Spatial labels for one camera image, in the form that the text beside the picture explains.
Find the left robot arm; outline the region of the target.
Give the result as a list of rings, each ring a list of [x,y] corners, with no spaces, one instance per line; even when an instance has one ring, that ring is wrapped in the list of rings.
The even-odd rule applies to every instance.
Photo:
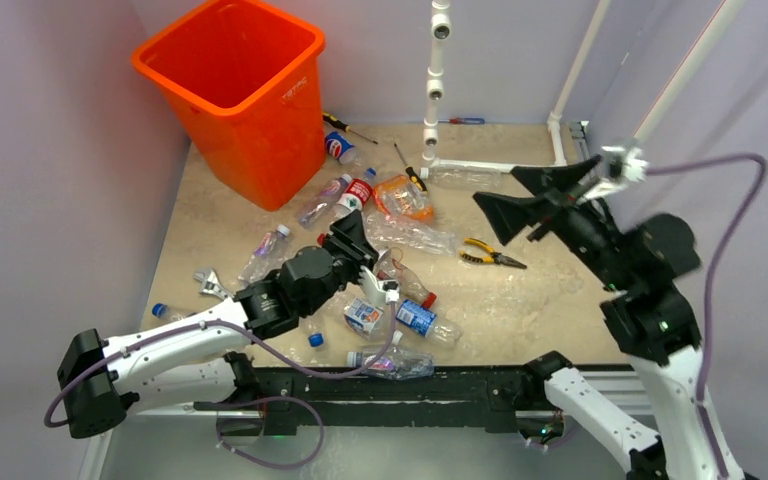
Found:
[[[76,334],[57,370],[60,391],[44,424],[89,438],[124,421],[144,399],[141,387],[188,362],[280,336],[323,307],[349,284],[360,284],[379,259],[355,211],[332,223],[317,246],[300,249],[232,297],[153,330],[103,338]]]

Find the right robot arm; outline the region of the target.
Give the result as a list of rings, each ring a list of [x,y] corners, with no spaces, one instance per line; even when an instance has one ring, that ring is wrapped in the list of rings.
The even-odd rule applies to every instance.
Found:
[[[675,284],[701,265],[693,231],[671,214],[621,231],[596,208],[650,175],[640,150],[611,147],[578,164],[511,173],[527,197],[478,192],[474,201],[500,243],[520,233],[532,242],[554,235],[611,293],[600,306],[605,325],[637,374],[656,427],[639,424],[556,351],[526,365],[524,399],[571,415],[629,479],[745,478],[708,393],[712,319],[697,319]]]

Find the large orange label bottle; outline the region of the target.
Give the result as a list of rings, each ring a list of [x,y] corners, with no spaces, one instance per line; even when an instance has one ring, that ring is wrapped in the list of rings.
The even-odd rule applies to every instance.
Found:
[[[385,215],[404,216],[426,224],[434,221],[430,197],[404,174],[379,182],[373,192],[377,209]]]

